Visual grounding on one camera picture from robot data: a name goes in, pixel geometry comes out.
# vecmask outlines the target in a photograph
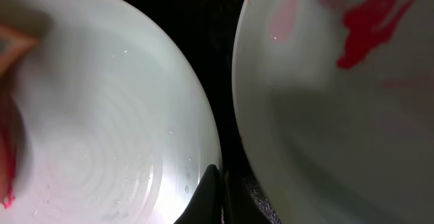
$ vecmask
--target white plate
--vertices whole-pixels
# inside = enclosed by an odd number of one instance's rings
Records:
[[[220,147],[189,63],[121,0],[0,0],[43,35],[19,70],[28,144],[2,223],[173,223]]]
[[[245,0],[237,123],[283,222],[434,223],[433,3]]]

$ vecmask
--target speckled dark surface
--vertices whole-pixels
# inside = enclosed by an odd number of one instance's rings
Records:
[[[176,43],[195,70],[211,104],[225,170],[246,179],[261,211],[277,215],[260,191],[237,130],[231,91],[233,42],[244,0],[124,0],[156,22]]]

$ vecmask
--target dark countertop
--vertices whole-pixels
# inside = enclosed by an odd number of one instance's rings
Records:
[[[124,0],[157,23],[180,48],[208,97],[220,137],[224,170],[246,179],[250,194],[273,223],[239,137],[232,100],[233,43],[244,0]]]

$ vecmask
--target dirty dish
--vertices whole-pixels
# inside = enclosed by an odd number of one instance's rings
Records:
[[[244,149],[284,223],[434,222],[434,0],[245,0]]]
[[[173,223],[220,147],[182,52],[121,0],[0,0],[41,43],[18,70],[26,143],[2,223]]]

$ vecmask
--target plate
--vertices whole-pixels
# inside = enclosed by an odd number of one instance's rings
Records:
[[[432,223],[434,0],[245,0],[243,146],[285,223]]]
[[[220,147],[182,52],[121,0],[0,0],[40,38],[14,98],[26,144],[3,223],[173,223]]]

